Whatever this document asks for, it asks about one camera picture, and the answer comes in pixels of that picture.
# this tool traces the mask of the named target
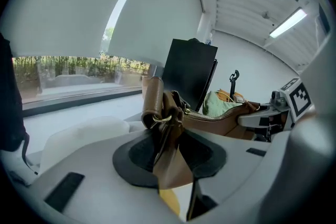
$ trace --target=white ceiling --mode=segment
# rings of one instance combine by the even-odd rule
[[[316,0],[216,0],[215,6],[214,29],[265,48],[297,72],[310,63],[318,49]],[[298,7],[308,16],[278,38],[270,38],[269,33]]]

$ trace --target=brown leather bag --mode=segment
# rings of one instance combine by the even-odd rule
[[[159,179],[160,189],[174,188],[193,182],[193,174],[179,148],[178,137],[184,128],[197,129],[233,138],[245,138],[245,128],[237,124],[237,117],[253,113],[260,104],[241,100],[219,117],[209,117],[191,111],[178,92],[164,92],[163,81],[153,77],[144,100],[142,122],[160,135],[160,151],[154,162],[153,174]]]

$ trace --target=metal zipper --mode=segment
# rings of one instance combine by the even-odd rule
[[[219,121],[219,120],[222,120],[223,118],[226,118],[228,115],[230,115],[232,113],[232,109],[233,108],[230,108],[223,115],[217,116],[217,117],[211,117],[211,116],[200,114],[200,113],[198,113],[196,111],[193,111],[193,110],[187,108],[186,107],[186,103],[182,100],[180,94],[177,91],[173,91],[173,92],[177,94],[178,100],[180,102],[179,105],[183,109],[183,113],[186,116],[191,116],[191,117],[199,118],[199,119],[202,119],[202,120]]]

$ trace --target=trees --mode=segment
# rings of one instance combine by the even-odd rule
[[[114,27],[109,27],[105,29],[104,35],[103,35],[103,40],[111,40],[112,34],[114,31]]]
[[[109,56],[101,53],[100,58],[72,56],[39,56],[13,58],[15,77],[18,83],[37,80],[39,74],[56,77],[61,74],[85,74],[94,77],[114,77],[116,71],[147,74],[149,64],[145,62]]]

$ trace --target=fluorescent light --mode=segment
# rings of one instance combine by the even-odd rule
[[[272,38],[280,36],[283,32],[287,31],[289,28],[293,27],[299,21],[306,17],[306,13],[299,8],[291,16],[289,16],[282,24],[280,24],[276,29],[274,29],[269,35]]]

